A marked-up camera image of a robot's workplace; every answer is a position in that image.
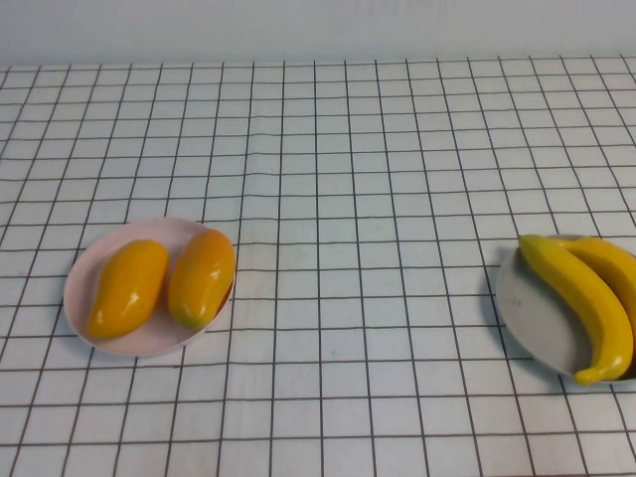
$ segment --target yellow mango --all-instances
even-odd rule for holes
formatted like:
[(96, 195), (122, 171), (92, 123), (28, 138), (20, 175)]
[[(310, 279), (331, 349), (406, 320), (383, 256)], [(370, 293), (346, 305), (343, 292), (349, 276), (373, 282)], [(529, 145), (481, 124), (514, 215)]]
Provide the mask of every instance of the yellow mango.
[(134, 240), (116, 251), (101, 271), (88, 334), (116, 338), (143, 325), (159, 301), (167, 271), (168, 250), (158, 241)]
[(194, 236), (170, 278), (168, 307), (177, 323), (205, 328), (228, 299), (237, 261), (230, 239), (219, 231)]

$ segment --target plastic fruit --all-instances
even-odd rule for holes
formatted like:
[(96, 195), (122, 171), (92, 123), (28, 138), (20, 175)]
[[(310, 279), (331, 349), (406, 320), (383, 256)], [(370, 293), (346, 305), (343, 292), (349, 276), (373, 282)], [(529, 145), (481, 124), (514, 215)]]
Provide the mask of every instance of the plastic fruit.
[(582, 260), (609, 285), (625, 308), (632, 331), (636, 331), (636, 257), (602, 238), (555, 239), (555, 242)]
[(87, 332), (116, 338), (143, 325), (152, 315), (168, 270), (168, 250), (155, 240), (134, 240), (104, 265)]
[(530, 267), (576, 312), (592, 344), (592, 362), (578, 371), (580, 385), (620, 378), (634, 353), (631, 325), (609, 286), (585, 263), (550, 238), (519, 237)]
[(226, 302), (236, 272), (235, 251), (218, 231), (194, 236), (179, 256), (170, 278), (168, 306), (189, 328), (208, 326)]

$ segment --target plate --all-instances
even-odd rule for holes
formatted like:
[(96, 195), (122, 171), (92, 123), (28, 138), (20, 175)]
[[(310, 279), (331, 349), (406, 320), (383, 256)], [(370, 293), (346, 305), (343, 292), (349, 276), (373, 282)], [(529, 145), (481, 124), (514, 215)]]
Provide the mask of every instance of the plate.
[[(582, 323), (530, 268), (518, 248), (502, 263), (496, 286), (500, 316), (519, 344), (537, 361), (569, 377), (589, 366), (592, 348)], [(630, 372), (618, 381), (635, 378)]]
[(86, 332), (86, 322), (97, 291), (101, 269), (115, 251), (132, 240), (155, 239), (163, 243), (170, 254), (167, 275), (169, 277), (184, 246), (194, 235), (205, 230), (206, 227), (196, 222), (166, 218), (127, 224), (98, 239), (78, 258), (67, 278), (64, 308), (69, 325), (90, 345), (120, 356), (144, 357), (168, 353), (204, 333), (205, 328), (193, 330), (179, 325), (172, 319), (165, 298), (168, 280), (164, 283), (163, 299), (152, 317), (132, 333), (110, 340), (93, 338)]

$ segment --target white grid cloth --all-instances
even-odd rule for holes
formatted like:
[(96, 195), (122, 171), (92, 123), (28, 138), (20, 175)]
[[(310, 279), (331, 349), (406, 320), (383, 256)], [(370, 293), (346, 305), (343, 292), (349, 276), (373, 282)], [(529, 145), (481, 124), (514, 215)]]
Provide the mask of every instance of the white grid cloth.
[[(636, 59), (0, 70), (0, 476), (635, 475), (634, 385), (494, 308), (519, 234), (636, 250)], [(208, 333), (67, 326), (74, 259), (176, 216), (237, 247)]]

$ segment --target toy banana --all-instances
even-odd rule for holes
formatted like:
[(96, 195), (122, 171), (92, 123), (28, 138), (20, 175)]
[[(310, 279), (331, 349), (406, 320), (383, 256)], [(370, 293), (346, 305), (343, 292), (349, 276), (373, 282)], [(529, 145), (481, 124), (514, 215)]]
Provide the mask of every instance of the toy banana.
[(582, 260), (609, 285), (627, 312), (632, 332), (636, 330), (636, 257), (602, 238), (557, 238), (555, 242)]
[(519, 237), (530, 267), (576, 312), (592, 344), (591, 366), (578, 371), (580, 385), (620, 378), (634, 353), (625, 309), (609, 286), (583, 261), (550, 238)]

